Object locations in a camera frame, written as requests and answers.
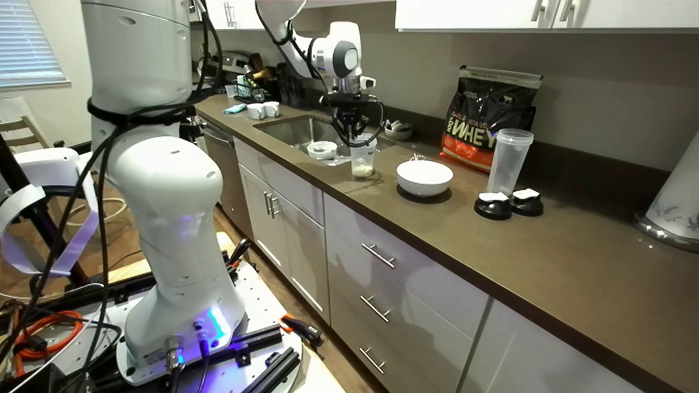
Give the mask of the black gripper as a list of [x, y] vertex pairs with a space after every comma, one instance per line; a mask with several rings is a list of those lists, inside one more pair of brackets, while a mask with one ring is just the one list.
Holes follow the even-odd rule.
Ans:
[[339, 133], [340, 141], [358, 148], [377, 138], [377, 131], [366, 133], [369, 109], [377, 109], [377, 118], [385, 118], [385, 107], [374, 93], [365, 92], [327, 92], [320, 102], [331, 109], [329, 125]]

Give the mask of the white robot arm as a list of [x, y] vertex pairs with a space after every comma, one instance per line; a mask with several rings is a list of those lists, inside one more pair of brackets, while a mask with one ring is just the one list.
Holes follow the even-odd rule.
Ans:
[[124, 318], [115, 364], [132, 386], [222, 349], [244, 305], [221, 259], [221, 167], [178, 138], [194, 102], [184, 0], [81, 0], [94, 154], [135, 213], [156, 278]]

